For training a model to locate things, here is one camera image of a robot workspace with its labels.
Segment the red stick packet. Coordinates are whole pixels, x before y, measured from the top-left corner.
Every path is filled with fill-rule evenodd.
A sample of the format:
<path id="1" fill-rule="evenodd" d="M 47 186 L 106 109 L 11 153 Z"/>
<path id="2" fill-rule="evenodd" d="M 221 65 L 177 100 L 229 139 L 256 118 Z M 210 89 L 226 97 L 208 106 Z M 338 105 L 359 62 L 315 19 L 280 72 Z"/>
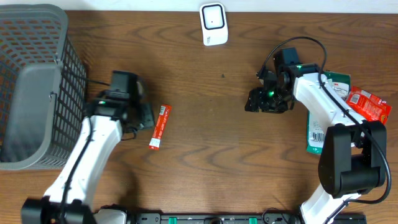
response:
<path id="1" fill-rule="evenodd" d="M 155 125 L 152 138 L 149 143 L 149 149 L 159 150 L 164 129 L 170 116 L 172 107 L 170 105 L 162 105 L 160 107 L 159 116 Z"/>

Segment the green 3M wipes package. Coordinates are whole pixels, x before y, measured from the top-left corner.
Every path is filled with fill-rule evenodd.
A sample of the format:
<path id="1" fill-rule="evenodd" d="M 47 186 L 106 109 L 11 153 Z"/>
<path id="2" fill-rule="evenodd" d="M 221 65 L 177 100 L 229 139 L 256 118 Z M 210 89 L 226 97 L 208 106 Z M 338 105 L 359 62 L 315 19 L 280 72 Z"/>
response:
<path id="1" fill-rule="evenodd" d="M 329 85 L 334 89 L 337 94 L 343 99 L 349 95 L 351 90 L 351 77 L 350 75 L 326 71 L 325 76 L 328 79 Z M 308 113 L 307 119 L 307 152 L 320 155 L 322 153 L 323 144 L 325 140 L 325 133 L 318 124 L 317 120 L 311 113 Z"/>

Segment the orange-red snack bag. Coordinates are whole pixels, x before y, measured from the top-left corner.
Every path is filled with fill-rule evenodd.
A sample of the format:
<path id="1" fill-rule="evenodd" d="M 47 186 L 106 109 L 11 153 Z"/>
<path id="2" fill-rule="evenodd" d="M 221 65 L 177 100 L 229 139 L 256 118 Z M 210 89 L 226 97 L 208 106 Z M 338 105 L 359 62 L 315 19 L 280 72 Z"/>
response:
<path id="1" fill-rule="evenodd" d="M 382 124 L 386 124 L 392 109 L 380 97 L 356 86 L 351 88 L 346 103 L 366 120 L 380 121 Z"/>

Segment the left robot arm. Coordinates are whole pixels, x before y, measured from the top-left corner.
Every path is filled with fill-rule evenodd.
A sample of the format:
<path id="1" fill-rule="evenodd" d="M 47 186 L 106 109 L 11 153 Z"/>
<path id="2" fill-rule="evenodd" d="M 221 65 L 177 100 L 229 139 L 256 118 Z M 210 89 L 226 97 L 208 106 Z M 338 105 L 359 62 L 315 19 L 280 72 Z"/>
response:
<path id="1" fill-rule="evenodd" d="M 96 98 L 86 108 L 79 138 L 56 181 L 41 199 L 28 198 L 21 222 L 132 223 L 117 205 L 93 212 L 94 194 L 104 167 L 124 133 L 136 134 L 154 125 L 149 102 Z"/>

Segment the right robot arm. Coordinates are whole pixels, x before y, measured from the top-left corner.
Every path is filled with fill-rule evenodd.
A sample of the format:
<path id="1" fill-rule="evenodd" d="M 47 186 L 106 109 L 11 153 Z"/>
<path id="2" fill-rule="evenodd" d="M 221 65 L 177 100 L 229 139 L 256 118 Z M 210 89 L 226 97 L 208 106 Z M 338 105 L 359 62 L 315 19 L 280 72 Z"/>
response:
<path id="1" fill-rule="evenodd" d="M 257 78 L 262 86 L 249 92 L 246 111 L 280 114 L 299 101 L 325 133 L 320 184 L 292 223 L 333 223 L 350 203 L 363 203 L 362 195 L 383 185 L 391 188 L 385 126 L 350 108 L 317 64 L 282 63 L 275 72 L 262 66 Z"/>

